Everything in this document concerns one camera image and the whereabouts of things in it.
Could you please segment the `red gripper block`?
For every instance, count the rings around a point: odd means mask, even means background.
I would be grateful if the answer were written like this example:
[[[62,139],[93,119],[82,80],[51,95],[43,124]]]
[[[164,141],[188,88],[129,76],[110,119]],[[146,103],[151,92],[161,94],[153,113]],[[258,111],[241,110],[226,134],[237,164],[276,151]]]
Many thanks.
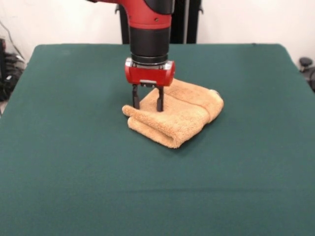
[[[132,102],[135,109],[140,109],[138,85],[153,85],[158,89],[157,111],[163,111],[164,87],[172,84],[175,75],[175,62],[167,61],[161,65],[140,65],[131,58],[125,62],[126,79],[132,85]]]

